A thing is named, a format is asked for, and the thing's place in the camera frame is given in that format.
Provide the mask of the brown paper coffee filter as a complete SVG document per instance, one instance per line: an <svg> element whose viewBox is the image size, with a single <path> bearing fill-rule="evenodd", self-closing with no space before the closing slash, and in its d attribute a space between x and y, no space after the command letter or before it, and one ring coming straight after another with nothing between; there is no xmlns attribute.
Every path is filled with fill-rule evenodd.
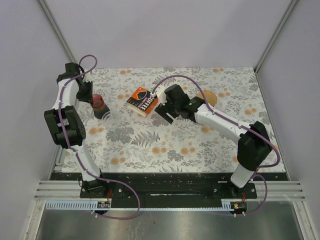
<svg viewBox="0 0 320 240"><path fill-rule="evenodd" d="M203 93L209 105L214 107L218 103L218 98L214 92L205 89Z"/></svg>

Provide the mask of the coffee filter paper box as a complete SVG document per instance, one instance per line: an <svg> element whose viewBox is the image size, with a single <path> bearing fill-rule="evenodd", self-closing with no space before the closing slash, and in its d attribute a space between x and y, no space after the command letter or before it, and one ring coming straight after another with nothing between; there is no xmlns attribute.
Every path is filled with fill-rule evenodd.
<svg viewBox="0 0 320 240"><path fill-rule="evenodd" d="M158 97L152 96L151 92L143 87L138 87L137 90L126 101L127 107L130 110L146 117L158 103Z"/></svg>

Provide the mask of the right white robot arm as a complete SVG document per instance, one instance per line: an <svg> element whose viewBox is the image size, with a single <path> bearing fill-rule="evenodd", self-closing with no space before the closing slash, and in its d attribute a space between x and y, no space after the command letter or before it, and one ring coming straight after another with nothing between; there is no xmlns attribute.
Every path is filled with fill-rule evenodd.
<svg viewBox="0 0 320 240"><path fill-rule="evenodd" d="M151 95L159 101L155 112L170 124L173 119L182 117L215 129L237 145L238 165L231 175L227 191L233 198L243 195L245 185L272 151L266 142L270 139L265 126L258 121L249 124L229 116L223 117L220 111L210 111L213 107L206 105L204 99L198 96L189 98L177 84L168 88L159 86Z"/></svg>

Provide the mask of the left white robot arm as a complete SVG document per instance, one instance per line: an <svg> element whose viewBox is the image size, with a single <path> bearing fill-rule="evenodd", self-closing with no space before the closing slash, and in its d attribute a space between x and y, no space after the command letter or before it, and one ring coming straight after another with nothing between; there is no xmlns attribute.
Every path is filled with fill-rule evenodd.
<svg viewBox="0 0 320 240"><path fill-rule="evenodd" d="M44 119L54 143L65 149L81 171L81 198L102 198L109 191L101 180L103 174L95 164L85 143L86 129L76 110L77 101L93 101L93 83L83 79L83 68L77 63L65 64L65 73L57 78L58 94Z"/></svg>

